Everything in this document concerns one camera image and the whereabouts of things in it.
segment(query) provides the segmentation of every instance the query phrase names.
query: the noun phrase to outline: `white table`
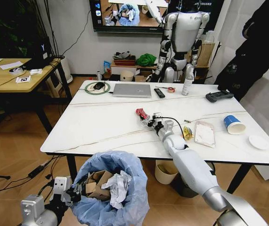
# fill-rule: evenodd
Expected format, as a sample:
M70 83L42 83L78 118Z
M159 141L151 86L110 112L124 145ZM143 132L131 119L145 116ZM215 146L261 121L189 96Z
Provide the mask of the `white table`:
M92 81L85 81L81 89L89 83ZM108 83L113 91L117 82ZM236 189L252 165L269 165L269 149L256 149L248 141L248 137L255 134L269 143L269 136L249 113L234 98L214 104L205 99L205 94L217 91L216 85L194 84L190 95L183 96L183 84L149 84L152 98L113 97L111 93L90 95L79 90L42 145L41 151L66 155L73 178L77 173L75 155L90 156L97 152L121 150L140 158L171 159L156 132L143 126L135 114L137 108L143 108L149 115L161 112L163 117L173 117L182 126L189 126L193 132L196 121L211 123L215 129L215 148L197 144L194 139L187 144L205 161L242 164L229 192ZM156 85L176 87L176 92L168 93L166 89L161 89L166 97L160 99L153 91ZM246 125L244 134L231 135L227 132L223 118L228 114L236 116ZM173 131L181 134L176 124Z
M140 6L147 5L145 0L109 0L108 2L112 4L134 4ZM153 0L153 2L156 4L157 7L168 7L168 3L165 0Z

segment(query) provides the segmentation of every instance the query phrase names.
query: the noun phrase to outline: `silver laptop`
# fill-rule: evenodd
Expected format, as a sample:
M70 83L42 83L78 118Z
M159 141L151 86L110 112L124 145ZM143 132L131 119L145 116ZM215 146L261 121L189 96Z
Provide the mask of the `silver laptop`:
M151 97L151 89L148 84L120 84L114 87L114 97Z

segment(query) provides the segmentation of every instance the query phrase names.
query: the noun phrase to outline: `white plate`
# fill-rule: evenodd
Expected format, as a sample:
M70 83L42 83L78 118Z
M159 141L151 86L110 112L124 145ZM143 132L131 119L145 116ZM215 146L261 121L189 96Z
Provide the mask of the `white plate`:
M261 150L266 150L269 148L268 142L260 136L251 135L249 136L248 140L252 144L252 146L254 146L255 148L258 148Z

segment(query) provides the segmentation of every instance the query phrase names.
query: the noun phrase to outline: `blue paper cup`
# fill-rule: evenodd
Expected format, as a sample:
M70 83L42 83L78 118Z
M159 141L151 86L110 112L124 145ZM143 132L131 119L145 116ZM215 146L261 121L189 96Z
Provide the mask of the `blue paper cup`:
M228 115L223 121L229 134L239 135L245 130L245 125L233 115Z

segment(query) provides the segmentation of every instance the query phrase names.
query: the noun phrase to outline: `monitor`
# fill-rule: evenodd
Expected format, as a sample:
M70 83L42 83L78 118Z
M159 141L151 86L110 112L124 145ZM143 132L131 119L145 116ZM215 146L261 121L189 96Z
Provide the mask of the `monitor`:
M169 1L152 0L164 17L171 10ZM202 0L200 11L210 14L205 31L214 30L224 0ZM91 17L95 32L162 33L162 24L152 18L146 0L90 0Z

